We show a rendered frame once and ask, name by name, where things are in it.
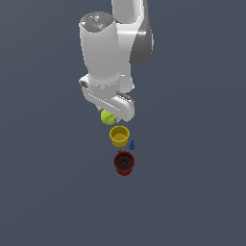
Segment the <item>yellow-green tennis ball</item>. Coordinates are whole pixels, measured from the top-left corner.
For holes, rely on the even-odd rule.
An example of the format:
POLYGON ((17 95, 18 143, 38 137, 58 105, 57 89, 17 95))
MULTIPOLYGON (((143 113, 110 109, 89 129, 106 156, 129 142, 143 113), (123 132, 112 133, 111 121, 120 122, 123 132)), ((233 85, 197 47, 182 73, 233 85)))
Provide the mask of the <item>yellow-green tennis ball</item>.
POLYGON ((113 125, 115 123, 115 115, 102 110, 101 111, 101 121, 105 124, 105 125, 113 125))

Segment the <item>yellow cup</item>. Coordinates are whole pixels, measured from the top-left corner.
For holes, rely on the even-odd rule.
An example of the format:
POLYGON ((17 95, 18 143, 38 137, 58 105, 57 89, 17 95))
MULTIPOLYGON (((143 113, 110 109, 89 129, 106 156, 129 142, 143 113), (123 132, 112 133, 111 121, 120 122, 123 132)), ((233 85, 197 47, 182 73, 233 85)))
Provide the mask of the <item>yellow cup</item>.
POLYGON ((115 147, 124 147, 128 143, 130 131, 124 126, 115 126, 110 130, 110 139, 115 147))

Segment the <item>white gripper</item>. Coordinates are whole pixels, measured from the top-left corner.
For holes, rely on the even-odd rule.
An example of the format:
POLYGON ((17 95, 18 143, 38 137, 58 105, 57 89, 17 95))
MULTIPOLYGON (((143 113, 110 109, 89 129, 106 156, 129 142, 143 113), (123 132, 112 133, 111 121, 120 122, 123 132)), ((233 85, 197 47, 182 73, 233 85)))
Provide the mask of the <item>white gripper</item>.
POLYGON ((99 110, 106 110, 117 117, 117 121, 124 120, 129 122, 135 116, 135 102, 128 100, 121 95, 115 95, 111 99, 103 99, 101 96, 94 96, 89 91, 88 75, 79 80, 85 98, 94 104, 99 110))

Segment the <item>dark red cup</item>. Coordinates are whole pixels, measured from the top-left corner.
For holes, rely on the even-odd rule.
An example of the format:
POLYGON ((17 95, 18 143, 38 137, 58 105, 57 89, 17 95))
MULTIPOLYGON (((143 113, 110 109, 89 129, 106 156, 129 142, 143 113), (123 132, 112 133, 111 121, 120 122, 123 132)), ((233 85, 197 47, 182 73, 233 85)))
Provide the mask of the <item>dark red cup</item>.
POLYGON ((113 159, 116 172, 121 176, 128 176, 135 167, 135 157, 127 151, 118 151, 113 159))

